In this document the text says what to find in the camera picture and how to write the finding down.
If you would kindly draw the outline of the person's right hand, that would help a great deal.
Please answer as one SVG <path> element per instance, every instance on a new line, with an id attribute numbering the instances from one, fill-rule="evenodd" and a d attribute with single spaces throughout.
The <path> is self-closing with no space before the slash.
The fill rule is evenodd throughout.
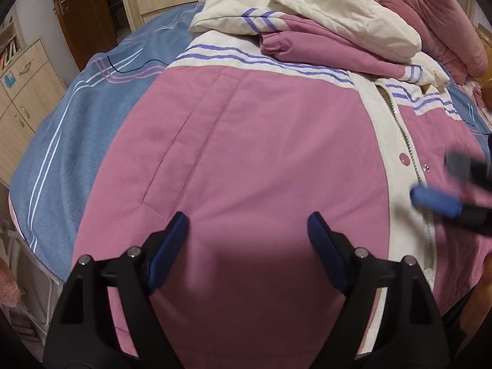
<path id="1" fill-rule="evenodd" d="M 477 333 L 492 306 L 492 256 L 489 254 L 483 265 L 483 273 L 474 287 L 471 297 L 459 317 L 460 329 L 465 334 L 460 349 L 464 349 Z"/>

